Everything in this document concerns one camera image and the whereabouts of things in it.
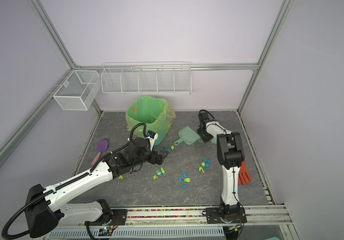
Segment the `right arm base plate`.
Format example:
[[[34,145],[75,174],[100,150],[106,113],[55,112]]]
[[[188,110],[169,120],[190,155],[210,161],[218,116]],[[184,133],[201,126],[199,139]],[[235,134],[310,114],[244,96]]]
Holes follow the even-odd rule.
[[[208,224],[245,224],[247,222],[245,209],[242,207],[206,208],[203,213]]]

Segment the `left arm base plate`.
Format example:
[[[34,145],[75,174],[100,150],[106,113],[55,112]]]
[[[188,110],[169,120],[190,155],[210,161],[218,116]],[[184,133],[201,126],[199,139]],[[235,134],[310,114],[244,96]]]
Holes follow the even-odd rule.
[[[123,226],[127,219],[127,209],[113,209],[103,213],[95,221],[87,221],[90,226]]]

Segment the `green hand brush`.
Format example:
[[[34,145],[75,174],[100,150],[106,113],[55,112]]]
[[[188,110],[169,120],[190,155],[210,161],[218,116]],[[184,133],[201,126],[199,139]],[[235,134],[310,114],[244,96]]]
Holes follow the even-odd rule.
[[[212,143],[212,144],[216,144],[217,143],[217,139],[215,137],[212,137],[212,138],[204,137],[204,138],[201,139],[201,141],[203,143]]]

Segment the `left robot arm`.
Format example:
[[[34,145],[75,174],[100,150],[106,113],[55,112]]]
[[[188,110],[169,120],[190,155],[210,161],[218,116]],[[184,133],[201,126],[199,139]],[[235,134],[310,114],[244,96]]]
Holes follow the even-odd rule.
[[[70,200],[123,174],[134,173],[137,171],[135,167],[142,168],[146,162],[161,165],[163,156],[153,149],[157,139],[156,132],[147,130],[145,123],[139,123],[130,131],[125,145],[102,156],[90,169],[46,188],[40,184],[31,187],[25,205],[3,227],[2,238],[14,240],[26,235],[31,238],[42,237],[54,230],[61,219],[65,218],[60,209]],[[25,214],[28,230],[9,234],[12,223],[21,214]]]

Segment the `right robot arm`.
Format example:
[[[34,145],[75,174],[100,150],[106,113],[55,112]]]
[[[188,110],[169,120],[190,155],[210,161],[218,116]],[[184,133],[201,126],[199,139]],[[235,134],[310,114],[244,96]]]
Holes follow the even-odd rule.
[[[217,159],[222,166],[223,190],[219,205],[221,220],[226,223],[238,220],[243,224],[244,207],[238,195],[238,177],[245,160],[241,135],[224,128],[207,110],[200,110],[198,116],[200,124],[197,133],[205,143],[216,140]]]

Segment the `green dustpan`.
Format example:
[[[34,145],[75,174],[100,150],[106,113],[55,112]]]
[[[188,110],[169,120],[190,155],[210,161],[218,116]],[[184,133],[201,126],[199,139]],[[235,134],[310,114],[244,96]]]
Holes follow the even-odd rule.
[[[186,145],[193,145],[197,141],[201,139],[199,134],[197,134],[192,128],[189,126],[184,127],[179,132],[179,139],[174,142],[175,145],[179,145],[181,143],[185,143]]]

